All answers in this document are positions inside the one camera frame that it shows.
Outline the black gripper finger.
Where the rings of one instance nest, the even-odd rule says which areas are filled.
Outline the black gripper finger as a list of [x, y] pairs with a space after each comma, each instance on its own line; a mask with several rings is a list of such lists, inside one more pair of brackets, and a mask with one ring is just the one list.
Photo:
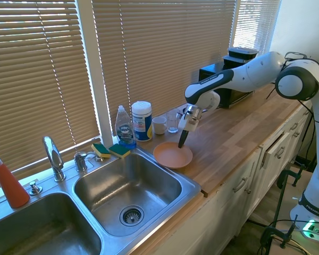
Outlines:
[[189, 131], [187, 130], [182, 130], [181, 132], [181, 135], [180, 135], [180, 139], [179, 139], [179, 142], [178, 142], [178, 148], [182, 148], [186, 139], [187, 139], [187, 136], [189, 134]]

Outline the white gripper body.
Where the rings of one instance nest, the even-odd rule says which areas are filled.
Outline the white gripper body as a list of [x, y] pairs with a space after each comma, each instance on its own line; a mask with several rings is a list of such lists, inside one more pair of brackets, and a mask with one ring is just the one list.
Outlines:
[[195, 116], [192, 111], [187, 111], [184, 113], [180, 119], [178, 127], [184, 131], [193, 132], [196, 130], [199, 123], [199, 117]]

